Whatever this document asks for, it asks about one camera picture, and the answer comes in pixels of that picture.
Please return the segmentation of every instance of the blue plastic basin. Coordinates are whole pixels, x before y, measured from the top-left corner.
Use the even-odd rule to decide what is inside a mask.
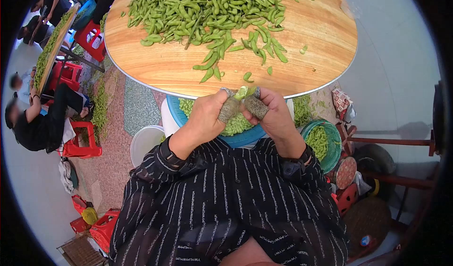
[[[173,119],[179,127],[182,127],[187,122],[187,117],[184,112],[179,109],[178,97],[167,95],[167,103]],[[260,125],[257,125],[249,130],[243,131],[242,133],[238,133],[233,136],[220,135],[219,138],[228,143],[231,148],[237,148],[255,142],[264,135],[266,135],[265,131]]]
[[[83,14],[82,17],[80,17],[77,20],[74,20],[74,22],[72,23],[71,29],[74,29],[76,31],[83,29],[83,27],[85,27],[88,24],[88,22],[90,22],[91,18],[93,17],[93,12],[94,12],[95,8],[96,8],[96,2],[94,0],[88,0],[79,9],[79,11],[77,13],[80,13],[80,12],[84,11],[85,9],[87,11],[85,11],[85,13]]]

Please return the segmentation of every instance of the green basket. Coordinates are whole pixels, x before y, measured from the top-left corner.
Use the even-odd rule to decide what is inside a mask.
[[[309,122],[302,130],[301,135],[303,139],[307,139],[310,131],[317,126],[323,126],[327,134],[327,154],[324,159],[321,161],[321,168],[324,170],[324,173],[330,172],[341,155],[341,137],[340,133],[332,123],[326,121],[325,119],[319,119]]]

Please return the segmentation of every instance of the wooden tabletop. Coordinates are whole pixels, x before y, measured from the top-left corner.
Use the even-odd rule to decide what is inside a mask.
[[[272,32],[286,49],[288,63],[267,56],[262,59],[252,51],[242,50],[225,53],[218,63],[225,71],[222,81],[214,77],[200,84],[205,72],[192,70],[201,64],[209,50],[205,45],[184,45],[178,42],[154,44],[144,47],[140,39],[147,33],[142,25],[127,28],[128,16],[120,18],[121,12],[128,13],[130,0],[115,0],[105,22],[105,46],[112,61],[122,72],[156,90],[180,97],[201,97],[213,94],[220,87],[237,89],[249,85],[242,78],[252,72],[254,85],[272,88],[285,97],[294,97],[322,88],[331,83],[348,68],[357,49],[357,29],[354,20],[340,9],[342,0],[283,0],[286,5],[284,31]],[[232,36],[241,43],[248,32],[256,28],[232,30]],[[306,54],[299,50],[308,45]],[[264,46],[258,39],[258,47]],[[267,68],[273,67],[269,76]]]
[[[46,84],[47,79],[49,78],[50,72],[52,70],[52,65],[54,65],[55,58],[57,57],[57,55],[60,51],[61,45],[63,45],[64,38],[66,37],[66,34],[67,34],[69,28],[71,27],[72,23],[74,22],[74,18],[76,17],[77,10],[79,9],[79,7],[80,7],[80,4],[76,3],[68,10],[68,12],[72,11],[71,16],[66,21],[66,23],[63,25],[63,27],[60,29],[60,33],[57,37],[57,41],[54,44],[54,48],[50,52],[50,55],[47,59],[46,68],[44,69],[44,73],[42,74],[42,78],[39,83],[39,88],[38,88],[39,95],[41,94],[41,91],[44,88],[44,85]]]

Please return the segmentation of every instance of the wrist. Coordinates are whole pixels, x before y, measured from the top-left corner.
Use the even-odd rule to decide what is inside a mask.
[[[285,138],[274,140],[275,148],[283,158],[299,159],[307,145],[302,135],[295,130]]]
[[[186,130],[185,126],[175,132],[169,142],[170,150],[181,160],[187,159],[192,151],[199,146],[193,138],[193,134]]]

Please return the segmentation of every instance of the black striped shirt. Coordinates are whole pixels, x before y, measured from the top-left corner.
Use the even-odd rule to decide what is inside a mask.
[[[110,265],[217,265],[250,237],[276,263],[346,264],[346,226],[315,157],[298,180],[282,177],[270,138],[251,150],[216,138],[196,157],[207,164],[183,176],[156,146],[130,172]]]

